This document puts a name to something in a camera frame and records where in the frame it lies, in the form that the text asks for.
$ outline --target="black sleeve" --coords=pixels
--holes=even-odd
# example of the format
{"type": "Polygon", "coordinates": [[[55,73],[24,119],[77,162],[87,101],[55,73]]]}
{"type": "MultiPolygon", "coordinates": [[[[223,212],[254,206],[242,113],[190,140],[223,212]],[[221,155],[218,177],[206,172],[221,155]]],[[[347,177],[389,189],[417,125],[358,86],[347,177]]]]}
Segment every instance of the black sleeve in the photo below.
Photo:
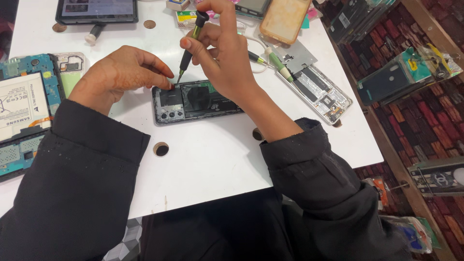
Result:
{"type": "Polygon", "coordinates": [[[0,219],[0,260],[86,260],[117,245],[149,139],[64,100],[0,219]]]}
{"type": "Polygon", "coordinates": [[[303,210],[303,222],[330,260],[411,260],[406,241],[377,213],[378,194],[332,152],[318,121],[302,118],[303,133],[261,151],[274,188],[303,210]]]}

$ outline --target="small box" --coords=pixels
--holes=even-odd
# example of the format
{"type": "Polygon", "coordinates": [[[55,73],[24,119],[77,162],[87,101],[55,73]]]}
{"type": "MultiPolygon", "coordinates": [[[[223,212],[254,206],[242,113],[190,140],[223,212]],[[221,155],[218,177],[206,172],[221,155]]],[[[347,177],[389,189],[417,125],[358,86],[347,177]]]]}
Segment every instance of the small box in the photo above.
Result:
{"type": "Polygon", "coordinates": [[[190,4],[189,0],[167,0],[166,8],[174,11],[183,11],[190,4]]]}
{"type": "Polygon", "coordinates": [[[196,10],[176,12],[176,16],[177,16],[177,25],[179,26],[179,28],[186,27],[184,24],[184,21],[197,18],[196,10]]]}

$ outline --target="orange phone case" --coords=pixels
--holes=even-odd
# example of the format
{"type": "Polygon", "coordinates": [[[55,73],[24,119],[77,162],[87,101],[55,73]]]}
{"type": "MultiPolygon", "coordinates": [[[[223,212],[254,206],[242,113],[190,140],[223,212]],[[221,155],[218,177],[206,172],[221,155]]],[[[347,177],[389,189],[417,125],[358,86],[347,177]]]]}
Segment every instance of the orange phone case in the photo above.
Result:
{"type": "Polygon", "coordinates": [[[259,26],[260,32],[286,44],[293,44],[311,2],[312,0],[273,0],[259,26]]]}

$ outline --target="tablet screen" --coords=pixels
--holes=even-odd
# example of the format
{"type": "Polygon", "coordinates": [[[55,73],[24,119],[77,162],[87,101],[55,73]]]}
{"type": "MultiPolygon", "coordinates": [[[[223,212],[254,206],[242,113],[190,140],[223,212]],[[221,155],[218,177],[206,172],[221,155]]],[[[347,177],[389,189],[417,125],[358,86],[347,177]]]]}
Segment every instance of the tablet screen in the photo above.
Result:
{"type": "Polygon", "coordinates": [[[62,16],[133,14],[132,0],[64,0],[62,16]]]}

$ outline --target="person's left hand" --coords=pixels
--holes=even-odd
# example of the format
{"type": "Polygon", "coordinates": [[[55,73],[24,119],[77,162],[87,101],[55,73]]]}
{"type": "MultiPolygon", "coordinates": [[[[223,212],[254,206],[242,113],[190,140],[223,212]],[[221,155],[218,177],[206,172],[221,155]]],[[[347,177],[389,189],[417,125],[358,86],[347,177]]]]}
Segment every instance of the person's left hand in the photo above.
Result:
{"type": "Polygon", "coordinates": [[[154,54],[122,46],[96,62],[76,84],[68,99],[107,116],[124,91],[142,86],[172,89],[174,85],[166,77],[174,78],[174,74],[154,54]]]}

